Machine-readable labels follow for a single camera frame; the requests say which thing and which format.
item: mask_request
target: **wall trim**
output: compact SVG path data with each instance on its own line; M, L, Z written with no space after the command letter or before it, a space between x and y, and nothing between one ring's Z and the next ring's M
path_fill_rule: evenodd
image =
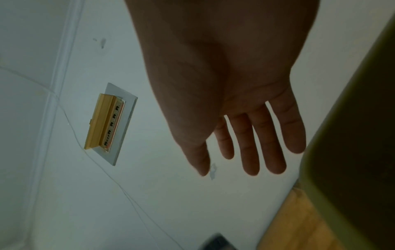
M63 82L72 52L74 39L77 34L79 20L82 15L84 2L85 0L70 0L70 4L66 13L66 20L63 27L62 35L60 37L59 49L56 57L55 66L53 68L50 85L51 90L57 96L60 96L62 92ZM53 95L49 95L44 109L44 116L42 119L37 144L35 147L32 171L30 173L29 189L25 196L26 199L23 208L24 213L21 225L20 240L19 243L13 244L12 249L30 249L29 237L33 225L34 206L38 196L40 179L44 169L49 140L52 134L52 128L55 121L57 109L57 98Z

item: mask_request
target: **green container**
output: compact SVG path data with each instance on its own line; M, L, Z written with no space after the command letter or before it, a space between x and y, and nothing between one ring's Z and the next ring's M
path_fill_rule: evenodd
M395 16L326 117L302 188L350 250L395 250Z

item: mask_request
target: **white wall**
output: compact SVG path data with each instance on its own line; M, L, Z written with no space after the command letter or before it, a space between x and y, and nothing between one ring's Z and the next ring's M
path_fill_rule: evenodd
M51 84L70 0L1 0L0 66ZM48 94L0 69L0 249L23 236L33 159Z
M322 0L291 74L308 141L394 10L393 0ZM210 137L216 178L198 176L174 143L152 94L123 0L87 0L61 96L82 144L97 96L108 82L138 97L135 111L115 167L92 150L87 153L184 249L196 250L216 232L240 250L255 249L298 177L301 156L285 150L284 174L270 174L262 164L259 175L250 177L242 170L238 147L233 160L224 160ZM34 219L31 240L37 250L156 249L122 191L79 148L61 110ZM160 249L179 249L144 215L143 220Z

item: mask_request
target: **wooden floor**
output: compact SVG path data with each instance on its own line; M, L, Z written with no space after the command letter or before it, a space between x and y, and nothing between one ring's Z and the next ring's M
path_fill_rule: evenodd
M306 194L294 187L257 250L344 250Z

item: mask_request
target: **white wire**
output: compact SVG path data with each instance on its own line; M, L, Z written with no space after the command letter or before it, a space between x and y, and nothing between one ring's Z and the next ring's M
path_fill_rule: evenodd
M123 192L123 194L126 196L126 198L129 200L129 202L130 202L130 204L132 205L132 207L134 208L134 210L136 211L136 214L138 215L138 217L139 217L139 219L140 219L140 221L141 221L141 223L144 225L144 228L145 228L145 230L147 231L147 233L151 236L151 238L153 239L153 241L155 242L155 245L156 245L156 248L157 249L159 249L160 250L160 248L159 248L159 246L158 246L158 243L156 242L156 239L155 239L155 237L152 235L152 233L150 232L150 230L148 229L148 227L147 227L147 225L145 224L145 222L144 222L144 220L142 219L142 217L141 217L141 215L139 214L139 212L137 211L137 208L135 207L135 205L133 204L133 202L134 203L136 203L136 205L141 209L141 211L150 219L150 221L152 221L167 237L169 237L174 243L176 243L176 245L181 249L181 250L184 250L182 247L181 247L181 245L173 238L173 237L171 237L164 229L162 229L145 211L144 211L144 209L142 209L141 208L141 206L135 201L135 199L133 199L128 193L127 193L127 191L125 190L125 189L123 189L123 187L116 181L116 180L114 180L114 178L113 177L111 177L110 176L110 174L109 173L107 173L107 171L106 170L104 170L104 168L102 167L102 166L100 166L100 164L99 163L97 163L85 150L84 150L84 147L82 147L82 145L81 145L81 143L79 142L79 140L78 140L78 138L77 138L77 134L76 134L76 132L75 132L75 130L74 130L74 127L72 126L72 124L71 124L71 122L70 122L70 120L69 120L69 117L67 116L67 114L66 114L66 110L62 107L62 105L60 104L60 98L59 98L59 96L55 93L55 92L53 92L51 89L49 89L47 86L45 86L43 83L41 83L41 82L39 82L39 81L36 81L36 80L34 80L33 78L31 78L31 77L28 77L28 76L26 76L26 75L24 75L24 74L22 74L22 73L19 73L18 71L16 71L16 70L12 70L12 69L9 69L9 68L5 68L5 67L2 67L2 66L0 66L0 69L2 69L2 70L5 70L5 71L7 71L7 72L9 72L9 73L11 73L11 74L14 74L14 75L17 75L17 76L19 76L19 77L21 77L21 78L24 78L24 79L26 79L26 80L28 80L28 81L31 81L31 82L34 82L35 84L37 84L37 85L39 85L40 87L42 87L43 89L45 89L47 92L49 92L51 95L53 95L53 96L55 96L55 98L56 98L56 102L57 102L57 105L58 105L58 107L63 111L63 114L65 115L65 117L66 117L66 119L67 119L67 122L68 122L68 125L70 126L70 128L71 128L71 130L73 131L73 134L74 134L74 138L75 138L75 140L77 141L77 144L78 144L78 146L81 148L81 150L84 152L84 154L85 155L87 155L87 157L89 158L89 159L91 159L91 161L93 161L115 184L117 184L117 186L122 190L122 192Z

